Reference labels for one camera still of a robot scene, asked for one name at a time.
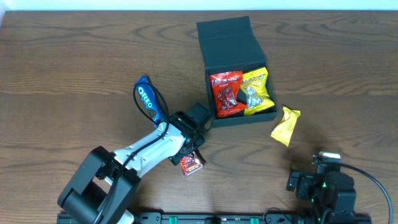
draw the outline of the red snack bag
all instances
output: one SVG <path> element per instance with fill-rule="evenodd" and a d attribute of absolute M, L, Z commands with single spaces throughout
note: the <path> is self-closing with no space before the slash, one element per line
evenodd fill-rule
<path fill-rule="evenodd" d="M 242 79 L 243 72 L 224 72 L 209 76 L 217 106 L 217 118 L 225 118 L 247 108 L 236 101 Z"/>
<path fill-rule="evenodd" d="M 180 163 L 183 176 L 191 175 L 192 173 L 200 170 L 204 165 L 204 162 L 198 158 L 195 152 L 192 152 L 191 154 L 182 158 Z"/>

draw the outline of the blue snack package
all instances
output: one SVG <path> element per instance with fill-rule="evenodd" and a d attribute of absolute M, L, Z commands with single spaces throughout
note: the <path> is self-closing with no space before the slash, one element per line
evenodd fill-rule
<path fill-rule="evenodd" d="M 150 83 L 148 78 L 145 76 L 141 77 L 138 82 Z M 137 90 L 142 102 L 147 108 L 150 118 L 152 118 L 156 123 L 159 123 L 159 121 L 164 118 L 164 114 L 159 102 L 156 100 L 154 91 L 149 85 L 139 85 Z"/>

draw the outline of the yellow snack bag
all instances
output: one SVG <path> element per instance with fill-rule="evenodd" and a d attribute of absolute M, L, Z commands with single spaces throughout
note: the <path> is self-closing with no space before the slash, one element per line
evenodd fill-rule
<path fill-rule="evenodd" d="M 271 137 L 280 141 L 281 143 L 289 146 L 290 139 L 292 138 L 294 126 L 296 125 L 297 118 L 301 115 L 299 110 L 291 110 L 284 106 L 284 117 L 282 121 L 271 132 Z"/>
<path fill-rule="evenodd" d="M 268 71 L 265 67 L 243 74 L 241 89 L 246 94 L 248 106 L 244 110 L 245 116 L 253 115 L 275 105 L 269 99 L 266 88 L 267 77 Z"/>

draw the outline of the open box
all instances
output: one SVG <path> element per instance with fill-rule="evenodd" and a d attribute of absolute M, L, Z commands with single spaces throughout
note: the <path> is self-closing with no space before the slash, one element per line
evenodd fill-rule
<path fill-rule="evenodd" d="M 266 56 L 254 37 L 248 16 L 198 22 L 200 48 L 205 62 L 205 81 L 213 127 L 272 121 L 277 115 L 277 103 L 270 75 L 266 88 L 274 106 L 251 116 L 243 116 L 243 111 L 228 118 L 216 119 L 217 108 L 209 83 L 209 75 L 243 71 L 250 72 L 266 66 Z"/>

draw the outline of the box lid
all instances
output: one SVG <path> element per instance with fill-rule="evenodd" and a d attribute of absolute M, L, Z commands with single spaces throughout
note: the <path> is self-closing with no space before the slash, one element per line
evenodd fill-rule
<path fill-rule="evenodd" d="M 197 28 L 207 69 L 266 61 L 248 16 L 198 22 Z"/>

